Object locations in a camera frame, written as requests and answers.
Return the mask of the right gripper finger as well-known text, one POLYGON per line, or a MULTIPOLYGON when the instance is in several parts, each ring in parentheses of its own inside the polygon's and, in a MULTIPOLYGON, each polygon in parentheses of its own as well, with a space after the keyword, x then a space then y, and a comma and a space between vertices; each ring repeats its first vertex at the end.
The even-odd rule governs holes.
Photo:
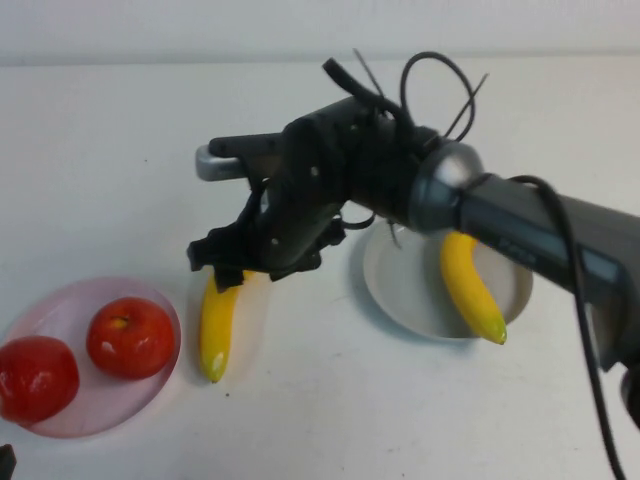
POLYGON ((278 281, 295 273, 302 273, 318 269, 322 264, 321 251, 329 246, 337 246, 346 238, 346 229, 342 220, 336 217, 316 238, 307 252, 291 267, 270 273, 271 281, 278 281))
POLYGON ((264 188, 252 189, 237 220, 225 227, 212 229, 206 237, 192 241, 188 259, 192 272, 212 266, 218 291, 227 291, 244 283, 245 271, 261 271, 262 265, 252 251, 254 220, 264 188))

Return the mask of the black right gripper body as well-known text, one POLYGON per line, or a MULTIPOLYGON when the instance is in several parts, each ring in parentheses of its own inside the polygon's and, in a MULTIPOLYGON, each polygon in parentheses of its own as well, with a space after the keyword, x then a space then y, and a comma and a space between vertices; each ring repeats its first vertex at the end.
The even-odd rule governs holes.
POLYGON ((265 270, 292 269, 344 204, 351 126, 362 112, 356 100, 343 99, 281 132, 281 163, 258 217, 258 256, 265 270))

